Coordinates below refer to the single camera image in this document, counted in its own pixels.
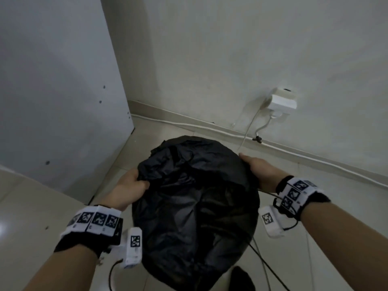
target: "white tiled floor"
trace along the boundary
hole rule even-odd
[[[136,167],[150,155],[151,149],[163,140],[182,135],[195,135],[220,141],[233,151],[237,151],[239,141],[223,136],[193,133],[167,124],[134,118],[136,130],[129,138],[119,157],[109,170],[98,190],[95,202],[108,193],[117,180],[128,169]],[[323,187],[334,203],[359,218],[367,225],[388,237],[388,191],[373,185],[346,179],[341,176],[299,165],[276,154],[266,154],[245,147],[241,152],[264,158],[275,166],[294,175],[303,175]],[[260,193],[261,204],[272,203],[272,197]],[[35,181],[0,171],[0,286],[4,290],[20,291],[40,265],[52,253],[58,235],[66,223],[83,205],[70,197],[53,191]],[[124,229],[133,225],[132,209],[122,214]],[[290,230],[286,237],[270,239],[260,221],[255,233],[260,252],[285,284],[293,291],[351,290],[336,269],[324,256],[303,225]],[[103,254],[96,267],[92,291],[108,290],[108,274],[117,260],[114,253]],[[248,248],[237,262],[247,271],[257,291],[268,290],[264,270],[259,258]],[[267,270],[272,291],[284,288]],[[224,274],[213,287],[213,291],[228,288],[230,271]],[[167,291],[172,290],[154,279],[138,265],[133,269],[117,268],[113,273],[116,291]]]

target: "person's left hand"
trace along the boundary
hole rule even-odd
[[[139,200],[149,188],[148,181],[137,181],[138,175],[139,171],[136,168],[127,171],[115,188],[98,204],[124,211],[128,205]]]

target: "black shoe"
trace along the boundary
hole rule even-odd
[[[234,267],[230,276],[229,291],[256,291],[249,274],[240,267]]]

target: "black plastic bag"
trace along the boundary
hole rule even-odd
[[[132,206],[143,265],[177,291],[207,291],[239,260],[256,229],[255,177],[221,143],[183,136],[139,164],[151,185]]]

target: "hand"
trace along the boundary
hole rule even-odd
[[[128,205],[139,200],[149,188],[149,182],[138,181],[138,175],[139,171],[136,168],[127,171],[119,179],[115,188],[99,204],[124,211]]]
[[[289,173],[270,165],[264,159],[250,157],[243,153],[239,153],[239,156],[243,161],[249,164],[251,171],[259,179],[260,189],[265,192],[274,193],[280,181],[290,175]]]

